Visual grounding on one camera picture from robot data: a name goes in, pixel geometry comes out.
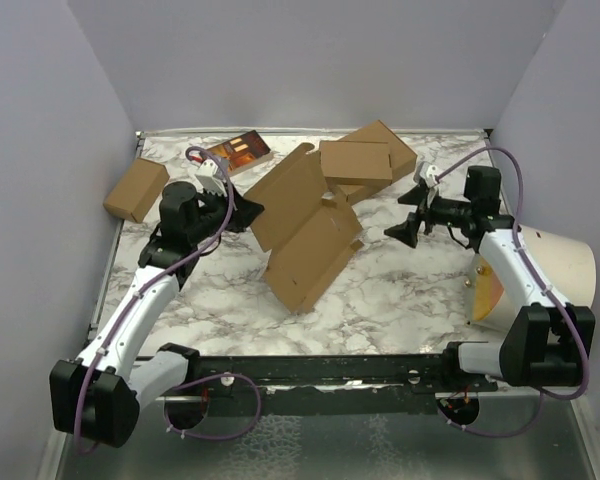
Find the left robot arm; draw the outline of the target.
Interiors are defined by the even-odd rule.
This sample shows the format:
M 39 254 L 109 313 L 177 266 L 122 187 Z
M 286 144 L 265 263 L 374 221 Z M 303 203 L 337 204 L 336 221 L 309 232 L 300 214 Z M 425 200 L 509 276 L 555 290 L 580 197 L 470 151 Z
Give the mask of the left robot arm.
M 119 448 L 142 410 L 162 394 L 186 395 L 207 383 L 197 350 L 168 343 L 141 366 L 140 347 L 200 258 L 223 233 L 242 233 L 264 212 L 232 184 L 222 194 L 177 181 L 162 191 L 159 222 L 138 260 L 131 286 L 113 317 L 74 360 L 58 361 L 49 384 L 56 430 L 95 446 Z

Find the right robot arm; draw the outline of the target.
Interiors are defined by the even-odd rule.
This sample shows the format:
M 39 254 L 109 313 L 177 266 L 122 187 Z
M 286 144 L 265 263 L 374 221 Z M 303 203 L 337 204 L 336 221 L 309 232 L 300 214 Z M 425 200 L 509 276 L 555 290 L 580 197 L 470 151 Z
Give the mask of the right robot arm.
M 418 235 L 436 226 L 460 231 L 464 248 L 486 261 L 514 307 L 501 343 L 456 342 L 445 348 L 441 383 L 461 391 L 476 375 L 487 375 L 511 386 L 583 387 L 595 316 L 549 283 L 514 217 L 501 213 L 500 171 L 469 167 L 462 200 L 441 197 L 437 176 L 437 167 L 428 162 L 416 168 L 415 187 L 398 200 L 414 209 L 386 235 L 414 248 Z

